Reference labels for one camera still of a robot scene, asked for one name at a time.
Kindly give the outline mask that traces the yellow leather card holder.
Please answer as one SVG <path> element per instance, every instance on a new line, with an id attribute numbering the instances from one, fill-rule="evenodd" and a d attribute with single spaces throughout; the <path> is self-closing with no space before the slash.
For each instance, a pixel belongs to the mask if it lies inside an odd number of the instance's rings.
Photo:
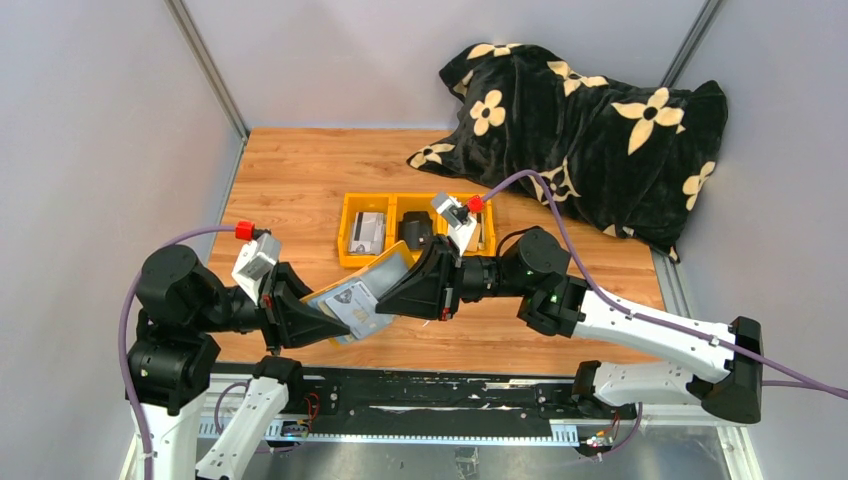
<path id="1" fill-rule="evenodd" d="M 324 304 L 324 300 L 334 293 L 337 288 L 361 280 L 376 297 L 378 302 L 378 298 L 398 282 L 410 270 L 414 263 L 415 261 L 407 245 L 403 241 L 398 241 L 365 267 L 362 267 L 330 287 L 308 295 L 303 299 L 303 303 L 338 319 Z M 350 333 L 345 336 L 332 338 L 331 341 L 338 345 L 344 345 L 361 340 L 356 340 Z"/>

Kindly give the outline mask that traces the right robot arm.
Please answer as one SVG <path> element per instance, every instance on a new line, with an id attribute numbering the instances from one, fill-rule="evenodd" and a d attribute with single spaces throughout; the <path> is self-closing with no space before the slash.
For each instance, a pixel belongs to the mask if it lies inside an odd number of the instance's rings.
<path id="1" fill-rule="evenodd" d="M 645 307 L 567 274 L 571 255 L 553 235 L 533 227 L 493 256 L 460 256 L 452 241 L 431 239 L 418 261 L 378 297 L 376 310 L 447 320 L 460 303 L 514 297 L 517 316 L 545 336 L 579 337 L 623 345 L 654 363 L 582 362 L 571 403 L 584 417 L 643 404 L 695 404 L 722 420 L 755 424 L 762 417 L 762 365 L 741 353 L 761 351 L 759 322 L 692 320 Z"/>

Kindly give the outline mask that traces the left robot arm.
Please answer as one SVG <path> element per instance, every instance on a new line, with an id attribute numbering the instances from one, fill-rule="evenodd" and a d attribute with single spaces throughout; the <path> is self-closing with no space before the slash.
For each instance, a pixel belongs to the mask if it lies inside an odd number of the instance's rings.
<path id="1" fill-rule="evenodd" d="M 141 303 L 128 367 L 152 449 L 155 479 L 239 479 L 275 416 L 308 402 L 300 362 L 283 358 L 350 329 L 304 304 L 311 294 L 279 243 L 264 236 L 243 246 L 226 287 L 186 245 L 165 246 L 144 262 L 134 296 Z M 269 351 L 254 367 L 245 398 L 203 458 L 197 456 L 202 408 L 220 353 L 215 332 L 259 331 Z"/>

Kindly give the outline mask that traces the silver credit card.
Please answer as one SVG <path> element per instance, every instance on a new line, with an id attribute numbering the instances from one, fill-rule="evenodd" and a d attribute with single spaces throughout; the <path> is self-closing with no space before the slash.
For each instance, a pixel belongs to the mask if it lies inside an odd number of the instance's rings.
<path id="1" fill-rule="evenodd" d="M 356 340 L 363 340 L 392 324 L 392 314 L 376 311 L 377 299 L 361 281 L 342 285 L 324 300 L 326 307 L 344 324 Z"/>

